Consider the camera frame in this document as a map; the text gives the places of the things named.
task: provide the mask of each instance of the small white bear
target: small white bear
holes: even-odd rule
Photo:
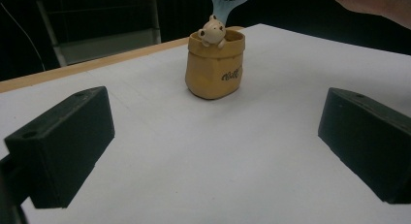
[[[224,38],[226,36],[226,27],[215,15],[209,17],[209,22],[205,24],[203,29],[198,31],[198,34],[205,47],[209,47],[210,44],[218,44],[218,48],[222,48],[226,43]]]

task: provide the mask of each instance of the hand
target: hand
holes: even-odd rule
[[[411,29],[411,0],[335,0],[347,10],[384,16]]]

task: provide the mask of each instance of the ceramic figurine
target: ceramic figurine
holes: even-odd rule
[[[235,92],[241,82],[245,36],[215,15],[188,40],[185,82],[198,97],[213,100]]]
[[[226,44],[226,39],[224,38],[226,36],[226,27],[215,15],[209,17],[209,22],[205,24],[203,29],[198,31],[198,34],[205,47],[209,47],[210,44],[216,44],[218,48],[222,48]]]

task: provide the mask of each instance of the sack-shaped pot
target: sack-shaped pot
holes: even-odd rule
[[[190,35],[185,82],[193,94],[204,99],[218,99],[238,89],[245,37],[227,30],[225,39],[227,42],[222,48],[205,47],[197,32]]]

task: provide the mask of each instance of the white table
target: white table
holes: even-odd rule
[[[411,57],[241,32],[241,86],[219,100],[186,88],[187,46],[1,93],[2,139],[77,91],[110,94],[114,140],[68,208],[26,200],[30,223],[411,223],[411,205],[381,202],[317,137],[329,87],[410,116]]]

